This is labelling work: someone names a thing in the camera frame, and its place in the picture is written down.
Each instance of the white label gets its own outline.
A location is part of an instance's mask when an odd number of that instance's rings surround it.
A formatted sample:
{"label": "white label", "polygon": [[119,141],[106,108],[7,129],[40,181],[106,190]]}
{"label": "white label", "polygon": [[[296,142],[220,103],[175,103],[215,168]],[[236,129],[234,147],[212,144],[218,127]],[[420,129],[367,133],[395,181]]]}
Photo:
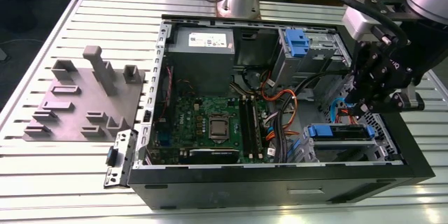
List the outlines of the white label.
{"label": "white label", "polygon": [[191,33],[188,45],[191,47],[227,47],[226,34]]}
{"label": "white label", "polygon": [[274,80],[268,79],[268,80],[267,80],[267,84],[268,84],[270,86],[272,86],[272,87],[274,87],[274,85],[275,85],[275,82],[274,82]]}
{"label": "white label", "polygon": [[268,148],[268,156],[275,156],[275,149],[274,148]]}

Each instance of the wire bundle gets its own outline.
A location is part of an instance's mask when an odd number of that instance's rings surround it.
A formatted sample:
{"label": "wire bundle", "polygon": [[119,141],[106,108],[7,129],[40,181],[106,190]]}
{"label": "wire bundle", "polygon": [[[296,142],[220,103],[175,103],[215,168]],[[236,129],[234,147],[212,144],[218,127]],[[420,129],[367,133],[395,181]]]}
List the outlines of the wire bundle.
{"label": "wire bundle", "polygon": [[171,97],[171,86],[172,86],[172,81],[174,81],[174,75],[171,72],[170,67],[167,66],[167,72],[168,72],[168,78],[170,78],[170,82],[168,82],[168,90],[167,90],[167,97],[166,97],[166,103],[163,105],[163,111],[159,117],[158,122],[160,122],[160,119],[163,118],[164,114],[166,114],[166,110],[167,110],[167,106],[168,106],[168,102],[170,102],[170,97]]}

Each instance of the slotted metal worktable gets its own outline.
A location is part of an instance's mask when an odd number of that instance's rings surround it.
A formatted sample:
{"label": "slotted metal worktable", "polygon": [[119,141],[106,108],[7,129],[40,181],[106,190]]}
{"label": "slotted metal worktable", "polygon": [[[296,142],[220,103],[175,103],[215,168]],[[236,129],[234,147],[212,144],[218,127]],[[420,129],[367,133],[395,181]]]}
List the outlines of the slotted metal worktable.
{"label": "slotted metal worktable", "polygon": [[[340,24],[344,9],[263,2],[262,18]],[[111,143],[26,142],[23,130],[50,88],[58,59],[82,58],[86,45],[103,47],[118,69],[138,65],[151,80],[162,14],[215,16],[203,0],[72,0],[0,114],[0,220],[118,223],[447,223],[448,96],[427,73],[418,87],[424,112],[403,114],[436,177],[392,189],[356,204],[152,211],[131,189],[103,189]],[[144,85],[142,104],[151,82]]]}

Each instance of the metal bracket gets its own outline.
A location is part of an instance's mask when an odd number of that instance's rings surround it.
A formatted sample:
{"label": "metal bracket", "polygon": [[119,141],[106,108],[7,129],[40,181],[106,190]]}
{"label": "metal bracket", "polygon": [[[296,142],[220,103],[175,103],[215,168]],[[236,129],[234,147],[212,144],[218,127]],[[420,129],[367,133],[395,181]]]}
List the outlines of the metal bracket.
{"label": "metal bracket", "polygon": [[136,130],[126,130],[118,133],[116,141],[107,154],[108,165],[104,189],[130,188],[128,178],[132,167],[132,156],[139,133]]}

